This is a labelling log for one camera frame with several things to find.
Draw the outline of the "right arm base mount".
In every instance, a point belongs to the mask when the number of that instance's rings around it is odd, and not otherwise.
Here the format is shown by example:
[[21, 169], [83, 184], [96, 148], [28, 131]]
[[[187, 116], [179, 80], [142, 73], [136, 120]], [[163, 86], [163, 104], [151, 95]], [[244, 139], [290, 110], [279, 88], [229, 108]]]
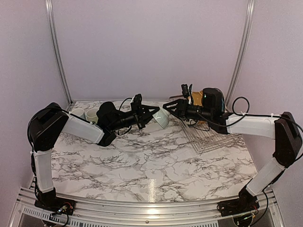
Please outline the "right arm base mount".
[[240, 190], [238, 198], [220, 201], [217, 204], [217, 210], [222, 217], [258, 210], [259, 208], [257, 197], [250, 194], [246, 187]]

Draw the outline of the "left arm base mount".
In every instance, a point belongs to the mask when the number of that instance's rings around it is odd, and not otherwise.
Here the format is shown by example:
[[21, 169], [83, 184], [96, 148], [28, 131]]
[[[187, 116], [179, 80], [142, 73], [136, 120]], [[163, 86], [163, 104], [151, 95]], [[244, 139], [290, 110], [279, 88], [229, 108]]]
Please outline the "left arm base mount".
[[35, 206], [44, 210], [52, 211], [55, 214], [65, 213], [72, 215], [76, 202], [71, 199], [58, 197], [56, 189], [49, 192], [42, 192], [37, 186], [35, 187]]

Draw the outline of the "light green mug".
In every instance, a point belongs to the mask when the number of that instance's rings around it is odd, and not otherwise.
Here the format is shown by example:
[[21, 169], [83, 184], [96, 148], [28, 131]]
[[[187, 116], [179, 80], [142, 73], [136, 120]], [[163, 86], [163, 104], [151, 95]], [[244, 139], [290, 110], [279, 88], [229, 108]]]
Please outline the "light green mug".
[[97, 111], [98, 111], [98, 109], [96, 109], [96, 108], [89, 109], [85, 113], [86, 119], [90, 122], [97, 122], [98, 121]]

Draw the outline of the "light blue mug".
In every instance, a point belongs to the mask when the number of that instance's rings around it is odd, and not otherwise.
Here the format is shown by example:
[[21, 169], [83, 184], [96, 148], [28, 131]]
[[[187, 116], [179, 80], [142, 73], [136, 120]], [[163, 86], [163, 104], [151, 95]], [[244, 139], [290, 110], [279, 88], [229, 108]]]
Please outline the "light blue mug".
[[73, 109], [70, 114], [73, 114], [75, 116], [78, 116], [84, 120], [86, 120], [86, 115], [85, 115], [85, 111], [84, 109], [82, 108], [76, 108], [76, 109]]

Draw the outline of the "small white ribbed bowl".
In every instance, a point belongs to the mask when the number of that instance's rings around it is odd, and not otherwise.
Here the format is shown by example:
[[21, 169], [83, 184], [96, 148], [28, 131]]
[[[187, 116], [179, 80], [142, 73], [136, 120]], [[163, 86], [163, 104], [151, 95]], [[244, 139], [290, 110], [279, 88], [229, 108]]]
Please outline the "small white ribbed bowl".
[[169, 124], [169, 115], [170, 113], [161, 107], [159, 111], [157, 111], [152, 116], [154, 120], [158, 123], [158, 125], [161, 128], [165, 129]]

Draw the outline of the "clear glass cup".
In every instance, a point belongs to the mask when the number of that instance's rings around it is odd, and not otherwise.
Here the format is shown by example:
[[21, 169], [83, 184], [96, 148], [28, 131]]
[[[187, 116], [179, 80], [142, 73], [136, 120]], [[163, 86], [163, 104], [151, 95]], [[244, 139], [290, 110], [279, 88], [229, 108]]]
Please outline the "clear glass cup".
[[72, 145], [77, 141], [73, 135], [67, 133], [62, 133], [61, 138], [62, 138], [62, 142], [66, 143], [67, 145]]

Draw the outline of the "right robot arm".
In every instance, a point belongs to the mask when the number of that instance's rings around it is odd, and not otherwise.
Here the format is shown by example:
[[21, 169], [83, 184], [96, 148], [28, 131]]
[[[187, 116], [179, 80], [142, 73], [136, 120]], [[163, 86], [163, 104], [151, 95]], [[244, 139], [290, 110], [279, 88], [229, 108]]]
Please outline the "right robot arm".
[[271, 138], [275, 141], [272, 158], [239, 192], [234, 207], [244, 212], [253, 199], [279, 179], [284, 171], [302, 158], [302, 127], [290, 112], [280, 115], [236, 113], [225, 110], [224, 96], [217, 88], [204, 88], [201, 105], [192, 103], [189, 89], [183, 90], [183, 98], [166, 103], [163, 108], [181, 120], [204, 121], [219, 134], [245, 134]]

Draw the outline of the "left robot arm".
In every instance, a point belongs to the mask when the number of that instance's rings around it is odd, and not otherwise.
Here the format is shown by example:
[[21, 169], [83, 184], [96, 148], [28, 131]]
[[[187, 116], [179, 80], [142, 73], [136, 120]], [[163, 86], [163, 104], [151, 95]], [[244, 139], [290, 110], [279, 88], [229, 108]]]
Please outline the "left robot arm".
[[118, 130], [134, 125], [143, 129], [159, 110], [157, 106], [133, 101], [131, 109], [123, 112], [117, 109], [113, 102], [107, 101], [97, 110], [96, 123], [63, 110], [57, 103], [50, 103], [38, 111], [27, 127], [27, 138], [32, 148], [31, 161], [36, 178], [37, 200], [49, 210], [56, 210], [60, 206], [53, 184], [52, 153], [62, 135], [107, 147], [116, 139]]

